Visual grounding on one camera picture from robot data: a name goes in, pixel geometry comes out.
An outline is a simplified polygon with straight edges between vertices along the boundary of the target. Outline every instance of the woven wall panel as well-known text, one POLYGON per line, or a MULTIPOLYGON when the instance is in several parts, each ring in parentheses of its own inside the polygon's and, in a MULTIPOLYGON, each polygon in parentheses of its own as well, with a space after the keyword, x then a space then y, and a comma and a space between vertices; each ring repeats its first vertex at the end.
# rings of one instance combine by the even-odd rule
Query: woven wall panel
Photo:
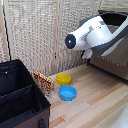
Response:
POLYGON ((52 74, 56 0, 8 0, 14 59, 33 74, 52 74))
POLYGON ((101 8, 128 8, 128 0, 102 0, 101 8))
POLYGON ((66 48, 65 37, 77 29, 81 20, 97 14, 98 9, 99 0, 63 1, 57 72, 85 63, 85 60, 81 59, 81 51, 72 51, 66 48))

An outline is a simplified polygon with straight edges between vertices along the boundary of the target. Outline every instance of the white robotic head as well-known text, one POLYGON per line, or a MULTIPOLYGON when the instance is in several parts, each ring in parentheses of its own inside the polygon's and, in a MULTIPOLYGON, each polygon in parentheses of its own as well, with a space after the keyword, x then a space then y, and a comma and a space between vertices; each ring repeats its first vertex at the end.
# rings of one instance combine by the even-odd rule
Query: white robotic head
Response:
POLYGON ((76 31, 66 36, 66 46, 72 50, 85 50, 83 58, 90 58, 92 52, 99 56, 108 55, 128 35, 128 17, 125 17, 126 20, 113 34, 101 16, 89 17, 76 31))

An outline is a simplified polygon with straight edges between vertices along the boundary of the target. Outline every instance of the black lens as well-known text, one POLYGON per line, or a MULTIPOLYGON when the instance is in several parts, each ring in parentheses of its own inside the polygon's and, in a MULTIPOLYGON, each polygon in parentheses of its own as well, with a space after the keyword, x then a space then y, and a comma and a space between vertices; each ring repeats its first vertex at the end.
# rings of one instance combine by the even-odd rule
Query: black lens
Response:
POLYGON ((65 44, 69 49, 72 49, 76 45, 76 38, 73 34, 68 34, 65 38, 65 44))

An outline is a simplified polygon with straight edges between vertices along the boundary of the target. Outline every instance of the pet bowl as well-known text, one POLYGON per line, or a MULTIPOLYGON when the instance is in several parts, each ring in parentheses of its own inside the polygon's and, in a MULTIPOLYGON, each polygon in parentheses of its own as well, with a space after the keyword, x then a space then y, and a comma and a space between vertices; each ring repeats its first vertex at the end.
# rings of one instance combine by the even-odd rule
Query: pet bowl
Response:
POLYGON ((68 85, 71 81, 71 76, 66 73, 59 73, 56 75, 56 80, 59 85, 68 85))
POLYGON ((58 91, 60 98, 65 101, 73 100, 77 94, 76 89, 69 85, 61 86, 58 91))

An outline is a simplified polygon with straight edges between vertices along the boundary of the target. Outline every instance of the white robot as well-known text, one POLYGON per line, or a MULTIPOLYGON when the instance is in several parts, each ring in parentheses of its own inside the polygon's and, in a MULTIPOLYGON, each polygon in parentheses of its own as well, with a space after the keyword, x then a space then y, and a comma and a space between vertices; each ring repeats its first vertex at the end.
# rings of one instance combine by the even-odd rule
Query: white robot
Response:
MULTIPOLYGON (((125 16, 126 19, 113 34, 100 15, 91 16, 76 31, 66 36, 66 46, 71 50, 83 50, 82 59, 90 58, 92 53, 98 56, 110 54, 128 35, 128 16, 117 14, 125 16)), ((110 128, 128 128, 128 103, 110 128)))

